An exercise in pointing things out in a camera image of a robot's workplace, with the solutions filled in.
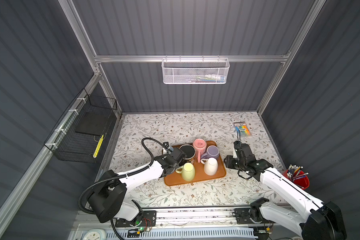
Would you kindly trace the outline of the black mug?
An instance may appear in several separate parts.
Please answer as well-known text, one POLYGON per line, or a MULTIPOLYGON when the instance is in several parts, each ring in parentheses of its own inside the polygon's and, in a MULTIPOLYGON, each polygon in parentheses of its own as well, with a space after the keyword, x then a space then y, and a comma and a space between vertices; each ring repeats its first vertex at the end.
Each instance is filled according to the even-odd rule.
POLYGON ((180 150, 185 153, 185 160, 187 162, 194 161, 196 150, 195 148, 190 144, 184 144, 180 147, 180 150))

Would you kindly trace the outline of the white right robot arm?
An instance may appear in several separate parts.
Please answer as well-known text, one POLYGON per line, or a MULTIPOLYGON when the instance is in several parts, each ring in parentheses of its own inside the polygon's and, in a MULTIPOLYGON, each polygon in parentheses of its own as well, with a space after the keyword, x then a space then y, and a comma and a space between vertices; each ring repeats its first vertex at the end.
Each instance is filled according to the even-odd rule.
POLYGON ((253 223, 272 221, 304 240, 347 239, 343 215, 336 204, 324 203, 289 181, 268 161, 257 160, 249 145, 235 141, 234 154, 226 156, 224 164, 246 173, 246 180, 254 178, 272 189, 295 209, 289 211, 261 197, 251 203, 247 214, 253 223))

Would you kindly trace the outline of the pink mug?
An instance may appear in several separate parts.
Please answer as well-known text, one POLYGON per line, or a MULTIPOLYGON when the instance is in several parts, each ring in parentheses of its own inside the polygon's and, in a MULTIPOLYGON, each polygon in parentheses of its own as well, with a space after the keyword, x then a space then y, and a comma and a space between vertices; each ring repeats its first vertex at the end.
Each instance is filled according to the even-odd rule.
POLYGON ((196 151, 196 160, 198 161, 198 163, 200 163, 201 162, 201 156, 206 151, 207 143, 203 139, 196 139, 193 142, 193 147, 194 147, 194 149, 196 151))

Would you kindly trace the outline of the white mug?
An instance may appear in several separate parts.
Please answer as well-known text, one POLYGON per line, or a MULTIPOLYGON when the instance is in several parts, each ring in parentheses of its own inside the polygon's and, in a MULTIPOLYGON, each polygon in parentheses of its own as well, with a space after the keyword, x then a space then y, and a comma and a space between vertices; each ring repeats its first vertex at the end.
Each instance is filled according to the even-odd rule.
POLYGON ((218 161, 215 158, 201 159, 201 163, 204 165, 204 172, 209 176, 213 176, 218 170, 218 161))

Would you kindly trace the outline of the purple mug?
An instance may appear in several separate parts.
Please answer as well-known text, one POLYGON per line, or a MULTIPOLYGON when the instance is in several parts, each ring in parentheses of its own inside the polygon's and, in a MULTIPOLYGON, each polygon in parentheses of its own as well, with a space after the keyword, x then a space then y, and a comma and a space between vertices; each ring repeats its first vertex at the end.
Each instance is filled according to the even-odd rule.
POLYGON ((208 146, 205 153, 201 155, 201 160, 215 158, 218 159, 220 155, 220 151, 217 146, 208 146))

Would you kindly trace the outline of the orange wooden tray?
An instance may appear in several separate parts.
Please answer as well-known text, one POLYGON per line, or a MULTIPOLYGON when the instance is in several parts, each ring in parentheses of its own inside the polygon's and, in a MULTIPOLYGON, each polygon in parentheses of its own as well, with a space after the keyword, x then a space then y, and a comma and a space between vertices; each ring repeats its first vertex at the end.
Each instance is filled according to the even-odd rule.
POLYGON ((207 175, 204 172, 204 165, 202 163, 198 163, 197 161, 195 161, 194 167, 195 167, 196 175, 192 181, 187 182, 182 178, 181 174, 173 172, 172 174, 164 177, 164 182, 167 186, 172 187, 172 186, 178 186, 178 185, 183 185, 183 184, 188 184, 188 183, 195 183, 195 182, 202 182, 202 181, 223 178, 226 176, 227 171, 226 171, 224 161, 222 160, 221 155, 218 156, 217 162, 218 162, 218 170, 217 170, 217 173, 213 176, 207 175))

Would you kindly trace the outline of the highlighter marker pack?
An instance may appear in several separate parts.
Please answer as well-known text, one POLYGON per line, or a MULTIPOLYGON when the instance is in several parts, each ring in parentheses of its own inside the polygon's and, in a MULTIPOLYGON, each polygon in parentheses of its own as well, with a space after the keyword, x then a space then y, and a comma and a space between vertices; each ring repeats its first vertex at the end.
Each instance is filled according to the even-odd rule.
POLYGON ((249 137, 252 135, 246 122, 235 122, 233 126, 235 131, 240 133, 240 136, 249 137))

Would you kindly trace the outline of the red pencil cup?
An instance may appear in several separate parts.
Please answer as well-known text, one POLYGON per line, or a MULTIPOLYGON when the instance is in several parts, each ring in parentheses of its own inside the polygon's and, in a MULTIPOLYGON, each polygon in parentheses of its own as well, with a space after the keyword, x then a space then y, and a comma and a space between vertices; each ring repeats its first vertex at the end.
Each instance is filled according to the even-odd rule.
POLYGON ((288 178, 288 171, 285 170, 282 175, 287 178, 290 182, 293 182, 295 185, 297 185, 298 187, 300 187, 302 190, 306 190, 309 186, 310 186, 310 180, 307 176, 302 177, 300 179, 296 179, 296 180, 291 180, 290 178, 288 178))

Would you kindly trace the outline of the yellow marker in basket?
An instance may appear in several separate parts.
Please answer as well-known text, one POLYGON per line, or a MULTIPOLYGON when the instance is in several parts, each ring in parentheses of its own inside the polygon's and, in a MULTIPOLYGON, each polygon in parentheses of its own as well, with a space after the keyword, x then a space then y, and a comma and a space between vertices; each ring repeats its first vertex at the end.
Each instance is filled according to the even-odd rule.
POLYGON ((98 154, 100 152, 103 141, 104 141, 104 135, 101 135, 101 137, 97 141, 97 146, 96 146, 95 151, 93 153, 93 158, 94 159, 96 159, 98 157, 98 154))

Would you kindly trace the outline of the black foam pad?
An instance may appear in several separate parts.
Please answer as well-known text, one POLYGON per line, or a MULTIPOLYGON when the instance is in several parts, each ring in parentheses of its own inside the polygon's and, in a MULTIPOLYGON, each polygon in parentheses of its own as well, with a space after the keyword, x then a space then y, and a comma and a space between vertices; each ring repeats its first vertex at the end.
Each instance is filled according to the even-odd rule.
POLYGON ((75 128, 78 134, 100 137, 109 128, 110 116, 87 112, 75 128))

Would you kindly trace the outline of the markers in white basket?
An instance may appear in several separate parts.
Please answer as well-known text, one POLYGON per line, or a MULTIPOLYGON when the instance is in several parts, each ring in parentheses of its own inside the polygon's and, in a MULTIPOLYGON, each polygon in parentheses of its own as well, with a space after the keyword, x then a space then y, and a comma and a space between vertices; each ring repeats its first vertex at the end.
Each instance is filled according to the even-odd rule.
POLYGON ((199 84, 225 84, 226 76, 224 75, 204 75, 204 76, 193 76, 187 81, 189 83, 199 83, 199 84))

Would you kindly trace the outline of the white clock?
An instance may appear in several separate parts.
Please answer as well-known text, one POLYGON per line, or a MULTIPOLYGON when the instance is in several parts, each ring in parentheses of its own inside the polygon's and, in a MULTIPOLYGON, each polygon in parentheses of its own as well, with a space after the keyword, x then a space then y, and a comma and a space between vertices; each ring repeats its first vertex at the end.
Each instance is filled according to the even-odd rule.
POLYGON ((82 240, 106 240, 107 233, 102 229, 92 229, 86 232, 82 240))

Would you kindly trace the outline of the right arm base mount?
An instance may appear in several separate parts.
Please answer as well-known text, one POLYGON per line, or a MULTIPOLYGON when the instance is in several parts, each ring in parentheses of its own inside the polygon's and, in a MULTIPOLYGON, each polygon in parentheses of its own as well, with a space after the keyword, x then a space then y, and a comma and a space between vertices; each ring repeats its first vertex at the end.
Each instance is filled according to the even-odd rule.
POLYGON ((232 216, 236 219, 238 224, 271 224, 272 221, 266 220, 259 210, 254 208, 235 208, 232 216))

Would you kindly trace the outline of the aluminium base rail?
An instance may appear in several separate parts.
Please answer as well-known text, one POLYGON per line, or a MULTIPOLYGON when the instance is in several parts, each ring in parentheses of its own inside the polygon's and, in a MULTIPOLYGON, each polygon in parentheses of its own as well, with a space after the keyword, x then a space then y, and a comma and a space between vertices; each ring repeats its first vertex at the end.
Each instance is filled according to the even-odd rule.
MULTIPOLYGON (((156 212, 156 228, 171 227, 228 227, 237 225, 233 215, 235 209, 248 209, 249 205, 238 206, 198 206, 173 208, 144 208, 144 211, 156 212)), ((110 229, 111 223, 100 223, 95 215, 78 212, 73 223, 73 230, 89 230, 94 228, 110 229)))

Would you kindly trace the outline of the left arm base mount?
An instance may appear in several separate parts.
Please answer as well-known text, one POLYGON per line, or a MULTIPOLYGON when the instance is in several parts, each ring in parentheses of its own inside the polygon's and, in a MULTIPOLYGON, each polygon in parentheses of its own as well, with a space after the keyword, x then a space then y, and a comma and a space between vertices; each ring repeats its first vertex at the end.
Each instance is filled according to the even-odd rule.
POLYGON ((127 221, 121 218, 114 218, 115 226, 117 228, 129 227, 154 227, 156 225, 157 211, 143 211, 138 214, 132 221, 127 221))

